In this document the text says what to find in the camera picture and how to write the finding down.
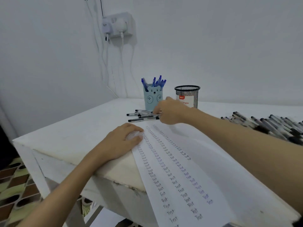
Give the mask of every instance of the wire mesh cup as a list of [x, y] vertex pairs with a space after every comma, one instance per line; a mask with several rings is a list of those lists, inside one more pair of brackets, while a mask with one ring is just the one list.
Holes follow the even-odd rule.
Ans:
[[183, 102], [188, 107], [198, 108], [198, 91], [199, 86], [183, 85], [175, 87], [176, 100]]

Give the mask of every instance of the wall socket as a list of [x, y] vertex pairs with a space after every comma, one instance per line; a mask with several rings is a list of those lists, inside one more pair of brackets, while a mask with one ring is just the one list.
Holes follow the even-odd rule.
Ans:
[[127, 25], [127, 30], [123, 32], [124, 36], [131, 36], [134, 33], [133, 18], [130, 13], [124, 12], [105, 16], [102, 19], [102, 32], [108, 34], [109, 38], [120, 37], [120, 32], [116, 29], [117, 19], [122, 18]]

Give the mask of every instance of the label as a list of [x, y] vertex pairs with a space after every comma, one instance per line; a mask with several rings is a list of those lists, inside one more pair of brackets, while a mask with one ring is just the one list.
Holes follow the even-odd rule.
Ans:
[[194, 96], [179, 96], [176, 95], [176, 100], [183, 102], [188, 107], [194, 107]]

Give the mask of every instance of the right hand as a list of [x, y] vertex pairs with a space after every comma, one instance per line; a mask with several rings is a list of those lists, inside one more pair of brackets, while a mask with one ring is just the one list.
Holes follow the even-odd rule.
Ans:
[[189, 114], [189, 110], [190, 108], [188, 106], [168, 96], [165, 100], [158, 103], [154, 108], [153, 113], [162, 113], [162, 115], [159, 115], [160, 121], [162, 123], [172, 125], [184, 122], [185, 118]]

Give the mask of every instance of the white wall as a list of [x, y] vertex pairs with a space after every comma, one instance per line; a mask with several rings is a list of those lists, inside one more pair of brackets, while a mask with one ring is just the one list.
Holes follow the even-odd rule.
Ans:
[[[129, 11], [134, 17], [131, 69], [140, 88], [142, 77], [162, 74], [164, 95], [196, 84], [201, 101], [303, 105], [303, 0], [103, 2], [106, 15]], [[132, 50], [130, 44], [123, 50], [127, 86]], [[111, 46], [116, 79], [119, 60]], [[128, 95], [142, 97], [135, 87]]]
[[1, 0], [0, 77], [18, 135], [114, 99], [84, 0]]
[[112, 99], [101, 76], [119, 97], [142, 98], [140, 79], [161, 74], [164, 96], [196, 84], [203, 101], [303, 105], [303, 0], [103, 0], [136, 23], [123, 69], [120, 39], [103, 49], [100, 0], [93, 19], [86, 4], [1, 1], [0, 101], [19, 135]]

